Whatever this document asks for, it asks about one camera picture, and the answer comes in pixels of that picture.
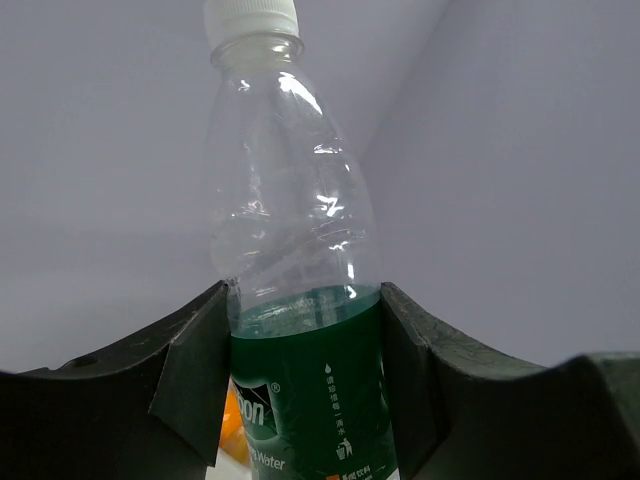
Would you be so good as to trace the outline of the orange juice bottle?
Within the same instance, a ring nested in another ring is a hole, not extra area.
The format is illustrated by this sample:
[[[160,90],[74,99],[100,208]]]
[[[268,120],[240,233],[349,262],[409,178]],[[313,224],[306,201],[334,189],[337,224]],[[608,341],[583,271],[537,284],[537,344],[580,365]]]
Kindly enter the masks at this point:
[[[250,454],[243,420],[238,406],[237,395],[232,386],[229,386],[227,390],[219,447],[239,464],[250,465]]]

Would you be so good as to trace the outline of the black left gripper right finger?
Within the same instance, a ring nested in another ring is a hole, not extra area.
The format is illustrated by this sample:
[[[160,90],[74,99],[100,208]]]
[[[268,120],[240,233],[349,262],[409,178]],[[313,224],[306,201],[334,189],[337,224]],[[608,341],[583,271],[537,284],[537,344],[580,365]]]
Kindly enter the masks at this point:
[[[639,356],[544,367],[381,290],[383,361],[404,479],[635,479]]]

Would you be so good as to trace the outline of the green label clear bottle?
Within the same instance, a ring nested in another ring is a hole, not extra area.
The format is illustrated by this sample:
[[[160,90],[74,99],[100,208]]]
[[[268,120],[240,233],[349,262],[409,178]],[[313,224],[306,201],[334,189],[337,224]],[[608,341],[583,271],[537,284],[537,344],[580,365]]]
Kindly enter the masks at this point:
[[[395,479],[380,256],[364,177],[304,74],[295,4],[208,1],[221,76],[210,254],[256,479]]]

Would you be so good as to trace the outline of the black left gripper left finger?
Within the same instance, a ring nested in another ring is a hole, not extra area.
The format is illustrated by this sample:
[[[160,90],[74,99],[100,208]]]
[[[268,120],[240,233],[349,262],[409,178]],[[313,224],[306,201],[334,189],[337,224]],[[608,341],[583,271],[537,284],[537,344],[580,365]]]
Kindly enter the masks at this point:
[[[202,479],[229,377],[228,287],[57,369],[1,376],[5,479]]]

